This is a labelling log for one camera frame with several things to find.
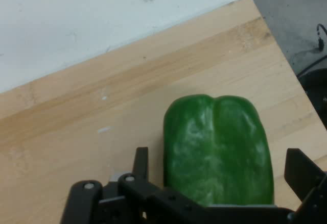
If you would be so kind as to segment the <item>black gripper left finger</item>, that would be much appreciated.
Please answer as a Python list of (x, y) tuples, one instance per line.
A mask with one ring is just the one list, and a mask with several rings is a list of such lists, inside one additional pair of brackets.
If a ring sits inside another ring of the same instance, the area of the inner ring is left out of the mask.
[(207, 210), (148, 180), (148, 149), (136, 150), (133, 170), (106, 186), (88, 180), (69, 192), (61, 223), (204, 223)]

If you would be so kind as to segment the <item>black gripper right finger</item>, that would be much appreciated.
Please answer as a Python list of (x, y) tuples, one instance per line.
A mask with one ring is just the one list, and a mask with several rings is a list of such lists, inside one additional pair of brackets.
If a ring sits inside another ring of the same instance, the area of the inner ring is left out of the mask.
[(289, 148), (284, 178), (301, 200), (290, 223), (326, 223), (326, 172), (300, 149)]

